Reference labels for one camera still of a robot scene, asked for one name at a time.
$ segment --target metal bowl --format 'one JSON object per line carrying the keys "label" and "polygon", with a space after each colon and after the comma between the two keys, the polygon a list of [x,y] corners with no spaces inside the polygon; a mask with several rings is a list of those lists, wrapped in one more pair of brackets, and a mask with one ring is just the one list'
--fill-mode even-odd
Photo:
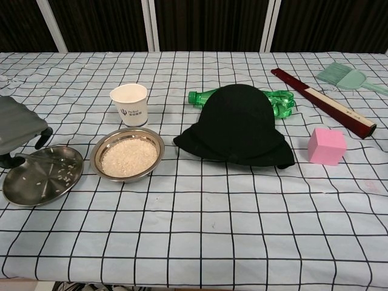
{"label": "metal bowl", "polygon": [[17,206],[40,206],[58,199],[78,182],[84,169],[82,155],[71,147],[46,147],[33,154],[67,159],[72,164],[67,167],[26,159],[19,167],[11,169],[4,179],[2,191],[6,200]]}
{"label": "metal bowl", "polygon": [[[134,176],[119,178],[106,175],[102,169],[102,157],[104,156],[105,152],[108,151],[117,142],[123,141],[124,139],[128,138],[141,138],[147,142],[152,143],[155,146],[158,158],[151,167]],[[108,135],[105,135],[105,137],[103,137],[99,142],[97,142],[90,156],[90,165],[92,166],[92,169],[96,172],[96,174],[100,177],[107,178],[116,182],[129,183],[138,181],[150,174],[158,166],[158,164],[163,158],[163,155],[164,142],[163,139],[156,132],[142,127],[128,127],[126,129],[119,129],[114,132],[111,132]]]}

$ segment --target black hat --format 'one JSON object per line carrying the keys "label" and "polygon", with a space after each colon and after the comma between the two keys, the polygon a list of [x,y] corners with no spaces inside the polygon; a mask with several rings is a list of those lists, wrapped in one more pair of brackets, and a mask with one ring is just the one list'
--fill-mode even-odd
{"label": "black hat", "polygon": [[262,91],[243,84],[213,93],[198,122],[174,143],[193,155],[234,164],[285,169],[295,163],[290,146],[275,129],[270,101]]}

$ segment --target white tablecloth with black grid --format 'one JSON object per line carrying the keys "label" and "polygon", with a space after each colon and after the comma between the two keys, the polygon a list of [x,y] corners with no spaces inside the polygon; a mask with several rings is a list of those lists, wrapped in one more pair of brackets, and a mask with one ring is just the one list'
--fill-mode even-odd
{"label": "white tablecloth with black grid", "polygon": [[[388,56],[347,53],[1,53],[0,95],[54,129],[49,145],[85,159],[72,191],[42,207],[0,197],[1,277],[241,290],[388,288],[388,97],[345,91],[315,75],[332,61],[388,85]],[[276,128],[296,164],[285,170],[201,160],[172,143],[198,119],[189,91],[243,83],[291,90],[280,67],[377,124],[359,139],[295,91],[296,108]],[[93,145],[124,128],[109,92],[149,90],[149,123],[166,153],[134,184],[101,179]],[[307,161],[315,128],[344,132],[336,167]],[[34,151],[35,140],[17,149]],[[0,183],[7,174],[3,170]]]}

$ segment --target black curtain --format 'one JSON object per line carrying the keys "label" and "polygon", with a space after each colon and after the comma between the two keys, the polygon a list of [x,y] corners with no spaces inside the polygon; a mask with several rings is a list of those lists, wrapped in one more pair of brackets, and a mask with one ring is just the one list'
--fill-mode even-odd
{"label": "black curtain", "polygon": [[162,51],[257,52],[268,0],[155,0]]}
{"label": "black curtain", "polygon": [[273,52],[385,53],[387,0],[282,0]]}
{"label": "black curtain", "polygon": [[70,52],[147,51],[141,0],[49,0]]}
{"label": "black curtain", "polygon": [[0,1],[0,52],[57,51],[35,0]]}

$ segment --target rice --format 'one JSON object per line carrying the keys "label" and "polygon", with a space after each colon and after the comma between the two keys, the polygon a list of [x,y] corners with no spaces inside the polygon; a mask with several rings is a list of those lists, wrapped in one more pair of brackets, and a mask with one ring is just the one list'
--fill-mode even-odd
{"label": "rice", "polygon": [[126,139],[115,144],[102,157],[102,170],[111,177],[137,175],[153,165],[158,158],[156,148],[141,139]]}

